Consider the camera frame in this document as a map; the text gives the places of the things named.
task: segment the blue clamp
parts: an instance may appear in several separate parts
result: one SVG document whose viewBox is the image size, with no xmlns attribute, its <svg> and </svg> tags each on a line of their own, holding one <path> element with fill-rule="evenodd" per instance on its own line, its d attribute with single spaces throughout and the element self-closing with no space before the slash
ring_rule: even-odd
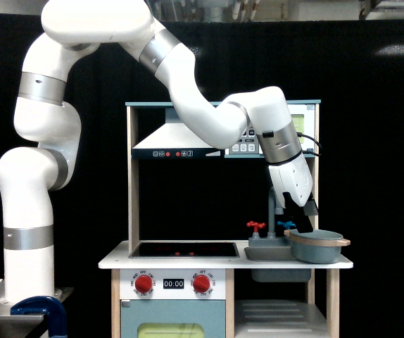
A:
<svg viewBox="0 0 404 338">
<path fill-rule="evenodd" d="M 281 225 L 282 227 L 284 227 L 287 230 L 291 229 L 292 227 L 296 227 L 296 224 L 294 224 L 291 221 L 288 221 L 288 222 L 280 222 L 280 221 L 278 221 L 277 225 Z"/>
<path fill-rule="evenodd" d="M 63 304 L 50 296 L 35 296 L 24 299 L 11 308 L 11 315 L 44 314 L 50 338 L 67 338 L 68 325 Z"/>
</svg>

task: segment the wooden post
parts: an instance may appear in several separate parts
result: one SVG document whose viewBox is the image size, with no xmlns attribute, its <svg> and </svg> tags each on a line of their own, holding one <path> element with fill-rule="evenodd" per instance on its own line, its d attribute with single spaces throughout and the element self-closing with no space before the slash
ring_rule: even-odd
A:
<svg viewBox="0 0 404 338">
<path fill-rule="evenodd" d="M 129 208 L 129 252 L 139 243 L 139 168 L 132 159 L 132 148 L 138 143 L 138 112 L 127 107 L 127 170 Z"/>
<path fill-rule="evenodd" d="M 340 270 L 327 269 L 327 331 L 340 337 Z"/>
<path fill-rule="evenodd" d="M 111 338 L 120 338 L 120 270 L 111 270 Z"/>
<path fill-rule="evenodd" d="M 305 284 L 305 302 L 308 304 L 315 303 L 315 269 L 312 269 L 312 277 Z"/>
<path fill-rule="evenodd" d="M 320 105 L 315 105 L 315 139 L 319 141 L 320 139 Z M 319 153 L 320 149 L 315 144 L 315 153 Z M 310 168 L 313 178 L 313 198 L 315 199 L 317 206 L 319 207 L 319 179 L 320 179 L 320 160 L 316 156 L 313 160 L 313 166 Z M 318 216 L 309 216 L 310 222 L 314 229 L 320 228 L 320 222 Z M 315 269 L 312 269 L 312 277 L 305 284 L 305 301 L 308 304 L 315 303 Z"/>
<path fill-rule="evenodd" d="M 225 337 L 235 337 L 234 269 L 225 271 Z"/>
</svg>

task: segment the black curtain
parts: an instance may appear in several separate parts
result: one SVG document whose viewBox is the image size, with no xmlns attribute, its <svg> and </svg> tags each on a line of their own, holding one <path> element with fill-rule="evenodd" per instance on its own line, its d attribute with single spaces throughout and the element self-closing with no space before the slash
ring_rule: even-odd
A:
<svg viewBox="0 0 404 338">
<path fill-rule="evenodd" d="M 196 81 L 209 101 L 277 85 L 287 99 L 321 99 L 320 227 L 340 232 L 355 267 L 341 272 L 341 336 L 392 337 L 404 326 L 404 20 L 304 23 L 166 23 L 196 54 Z M 34 146 L 13 129 L 23 58 L 42 33 L 39 17 L 0 15 L 0 157 Z M 127 238 L 126 101 L 169 101 L 164 86 L 116 44 L 71 70 L 65 100 L 80 113 L 74 178 L 51 194 L 56 285 L 75 287 L 70 337 L 108 337 L 110 272 L 98 262 Z M 164 122 L 140 116 L 142 137 Z M 141 236 L 247 239 L 266 221 L 270 183 L 263 161 L 193 161 L 141 168 Z M 0 202 L 0 277 L 3 276 Z M 325 274 L 317 305 L 325 313 Z M 257 285 L 236 274 L 236 298 L 301 297 L 301 289 Z"/>
</svg>

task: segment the red knob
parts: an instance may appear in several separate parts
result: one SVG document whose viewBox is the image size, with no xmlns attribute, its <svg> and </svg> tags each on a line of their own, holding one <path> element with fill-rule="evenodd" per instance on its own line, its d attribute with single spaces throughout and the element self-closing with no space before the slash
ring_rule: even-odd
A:
<svg viewBox="0 0 404 338">
<path fill-rule="evenodd" d="M 147 275 L 141 275 L 135 280 L 134 287 L 142 294 L 145 294 L 152 289 L 152 278 Z"/>
<path fill-rule="evenodd" d="M 263 229 L 266 226 L 266 223 L 257 223 L 253 220 L 246 224 L 248 227 L 253 227 L 254 232 L 258 232 L 258 229 Z"/>
<path fill-rule="evenodd" d="M 205 275 L 197 275 L 193 281 L 193 288 L 200 293 L 207 292 L 210 289 L 210 280 Z"/>
</svg>

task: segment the black cooktop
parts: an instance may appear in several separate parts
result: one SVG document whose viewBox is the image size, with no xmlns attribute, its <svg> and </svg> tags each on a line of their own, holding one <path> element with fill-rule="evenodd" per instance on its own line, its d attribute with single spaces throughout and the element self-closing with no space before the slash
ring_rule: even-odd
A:
<svg viewBox="0 0 404 338">
<path fill-rule="evenodd" d="M 235 258 L 235 243 L 140 243 L 130 258 Z"/>
</svg>

